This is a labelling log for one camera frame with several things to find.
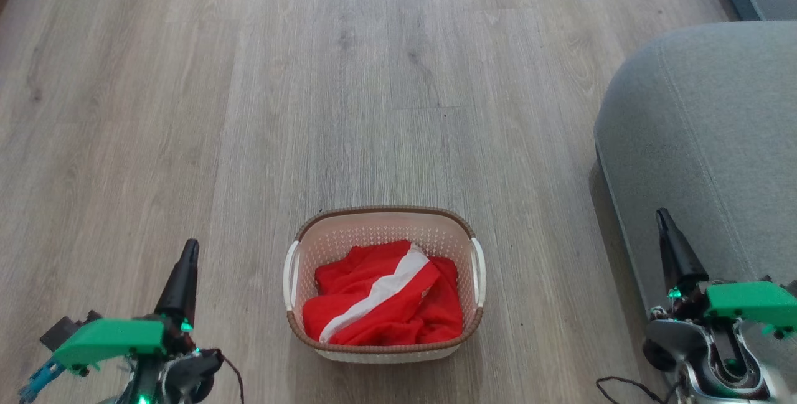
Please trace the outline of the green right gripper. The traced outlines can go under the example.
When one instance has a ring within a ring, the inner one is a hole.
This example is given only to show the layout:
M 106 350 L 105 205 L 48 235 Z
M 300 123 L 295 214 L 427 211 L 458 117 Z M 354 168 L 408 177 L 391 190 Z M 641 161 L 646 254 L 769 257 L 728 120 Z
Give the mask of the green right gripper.
M 737 321 L 765 326 L 775 338 L 797 335 L 797 280 L 709 284 L 700 259 L 666 208 L 656 210 L 669 315 L 712 327 Z

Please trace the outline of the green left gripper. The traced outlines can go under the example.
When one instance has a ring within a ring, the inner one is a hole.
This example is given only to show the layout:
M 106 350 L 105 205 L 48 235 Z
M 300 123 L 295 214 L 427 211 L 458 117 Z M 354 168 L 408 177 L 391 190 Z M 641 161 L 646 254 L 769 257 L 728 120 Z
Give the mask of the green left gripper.
M 197 350 L 189 331 L 196 319 L 199 242 L 188 239 L 154 308 L 156 315 L 94 319 L 77 328 L 52 356 L 80 371 L 117 357 L 171 359 Z

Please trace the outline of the grey fabric sofa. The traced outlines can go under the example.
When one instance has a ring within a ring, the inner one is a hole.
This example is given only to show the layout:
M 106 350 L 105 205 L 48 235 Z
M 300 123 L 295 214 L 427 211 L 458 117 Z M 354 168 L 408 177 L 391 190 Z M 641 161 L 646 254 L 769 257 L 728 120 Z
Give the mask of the grey fabric sofa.
M 659 208 L 711 276 L 797 280 L 797 21 L 658 37 L 610 81 L 594 135 L 644 308 L 666 302 Z

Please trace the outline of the white brown-rimmed laundry basket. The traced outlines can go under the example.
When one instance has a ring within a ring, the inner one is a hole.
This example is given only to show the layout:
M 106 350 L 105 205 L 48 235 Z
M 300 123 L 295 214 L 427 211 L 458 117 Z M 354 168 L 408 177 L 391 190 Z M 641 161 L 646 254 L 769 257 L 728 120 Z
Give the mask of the white brown-rimmed laundry basket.
M 461 335 L 439 344 L 393 347 L 345 347 L 313 341 L 306 333 L 301 310 L 307 300 L 317 295 L 316 268 L 340 260 L 356 245 L 394 240 L 410 240 L 428 255 L 455 262 L 464 313 Z M 293 334 L 321 357 L 353 364 L 410 364 L 453 355 L 475 333 L 486 302 L 486 283 L 481 243 L 458 214 L 433 207 L 365 206 L 316 214 L 298 230 L 285 256 L 283 299 Z

